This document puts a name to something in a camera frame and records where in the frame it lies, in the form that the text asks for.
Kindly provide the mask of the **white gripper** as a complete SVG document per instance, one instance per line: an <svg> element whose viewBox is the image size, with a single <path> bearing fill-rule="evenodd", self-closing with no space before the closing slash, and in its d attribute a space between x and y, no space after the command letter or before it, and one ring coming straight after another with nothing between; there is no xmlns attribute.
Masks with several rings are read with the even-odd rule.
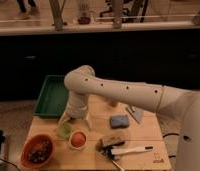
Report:
<svg viewBox="0 0 200 171"><path fill-rule="evenodd" d="M87 98L73 97L70 96L66 105L65 112L62 114L58 121L58 125L62 125L69 119L82 119L85 117L84 121L89 130L92 130L92 122L90 114L88 113L88 101Z"/></svg>

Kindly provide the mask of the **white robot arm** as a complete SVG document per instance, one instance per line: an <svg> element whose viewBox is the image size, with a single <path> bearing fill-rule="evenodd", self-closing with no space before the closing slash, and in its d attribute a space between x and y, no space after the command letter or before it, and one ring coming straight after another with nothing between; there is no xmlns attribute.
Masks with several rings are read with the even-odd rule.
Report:
<svg viewBox="0 0 200 171"><path fill-rule="evenodd" d="M179 117L181 131L175 171L200 171L200 90L102 79L89 65L68 72L64 76L64 86L69 95L59 124L70 118L86 117L91 94L149 112Z"/></svg>

